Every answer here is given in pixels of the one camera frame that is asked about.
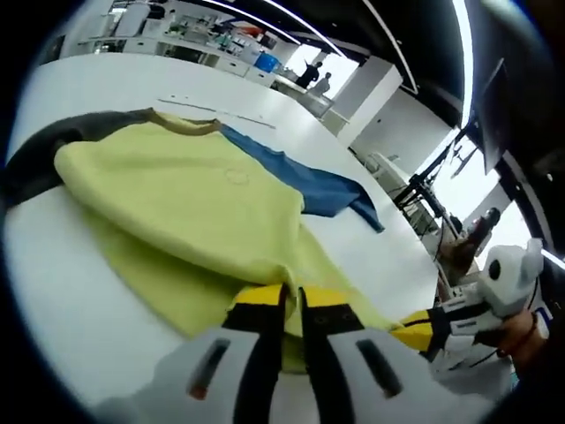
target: white pillar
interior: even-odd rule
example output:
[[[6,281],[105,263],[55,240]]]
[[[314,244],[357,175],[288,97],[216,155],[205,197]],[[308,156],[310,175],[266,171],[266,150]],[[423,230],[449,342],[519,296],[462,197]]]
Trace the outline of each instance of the white pillar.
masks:
[[[349,119],[349,123],[337,134],[337,139],[345,147],[349,147],[374,116],[385,105],[403,82],[396,66],[392,66],[379,84],[364,99],[357,111]]]

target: person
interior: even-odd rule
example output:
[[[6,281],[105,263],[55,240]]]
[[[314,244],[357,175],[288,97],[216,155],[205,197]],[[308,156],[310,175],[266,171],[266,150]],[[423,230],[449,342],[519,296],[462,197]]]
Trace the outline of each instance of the person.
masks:
[[[306,70],[302,74],[302,76],[298,77],[296,82],[297,86],[308,88],[312,81],[317,81],[320,77],[318,70],[321,68],[321,66],[322,62],[318,62],[315,65],[311,65],[306,62]]]
[[[315,95],[316,97],[321,97],[324,93],[326,93],[330,89],[329,79],[332,78],[332,74],[326,72],[324,78],[318,82],[314,87],[308,90],[308,93],[311,95]]]

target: white table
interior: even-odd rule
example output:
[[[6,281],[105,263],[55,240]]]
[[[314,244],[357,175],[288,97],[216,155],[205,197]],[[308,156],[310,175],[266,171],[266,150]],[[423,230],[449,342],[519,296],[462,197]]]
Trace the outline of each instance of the white table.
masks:
[[[272,126],[156,100],[172,95]],[[228,73],[165,57],[112,53],[45,64],[23,94],[10,155],[58,119],[149,106],[183,117],[218,117],[305,165],[357,180],[371,196],[385,232],[377,234],[349,208],[331,219],[304,216],[307,227],[388,318],[433,304],[437,270],[371,175],[297,102]],[[159,359],[183,343],[109,269],[63,187],[12,210],[5,237],[13,290],[31,334],[85,405],[138,390],[151,380]],[[282,376],[274,422],[288,420],[284,412],[289,410],[295,422],[316,421],[306,376]]]

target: cable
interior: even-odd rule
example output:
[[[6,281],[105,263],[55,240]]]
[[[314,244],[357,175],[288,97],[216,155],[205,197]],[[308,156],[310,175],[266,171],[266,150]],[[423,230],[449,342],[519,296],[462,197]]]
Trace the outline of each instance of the cable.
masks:
[[[445,223],[441,223],[441,234],[440,234],[440,241],[438,243],[438,250],[435,251],[435,255],[433,256],[433,261],[436,262],[438,259],[438,254],[440,254],[441,250],[441,241],[443,240],[443,233],[445,232]]]
[[[430,220],[429,223],[427,223],[427,226],[424,228],[424,230],[422,231],[422,233],[420,234],[420,240],[424,238],[426,231],[428,231],[430,229],[430,227],[432,226],[432,224],[435,223],[435,221],[432,219]]]
[[[400,192],[401,190],[405,189],[407,186],[408,185],[403,185],[402,187],[395,188],[394,190],[387,192],[387,194],[390,195],[392,193]]]
[[[536,284],[533,286],[533,293],[531,294],[530,304],[528,305],[529,311],[531,309],[531,305],[533,305],[534,299],[536,298],[536,293],[538,292],[538,287],[539,287],[539,277],[536,278]],[[477,362],[473,363],[472,365],[469,365],[469,368],[476,367],[477,365],[480,365],[483,362],[485,362],[486,360],[490,359],[496,353],[496,351],[498,351],[498,349],[495,349],[493,352],[486,355],[482,360],[478,360]]]

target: white cabinet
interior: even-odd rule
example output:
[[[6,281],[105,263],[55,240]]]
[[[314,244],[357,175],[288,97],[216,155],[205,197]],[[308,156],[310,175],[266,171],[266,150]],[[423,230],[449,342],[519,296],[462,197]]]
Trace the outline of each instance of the white cabinet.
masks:
[[[247,74],[245,75],[246,80],[256,82],[265,87],[271,87],[273,82],[275,82],[275,74],[273,72],[265,72],[255,66],[249,68]]]
[[[157,40],[131,38],[124,45],[124,53],[139,53],[141,55],[154,55],[157,50]]]
[[[249,65],[239,62],[238,60],[230,60],[227,57],[220,57],[214,68],[243,77],[249,69]]]

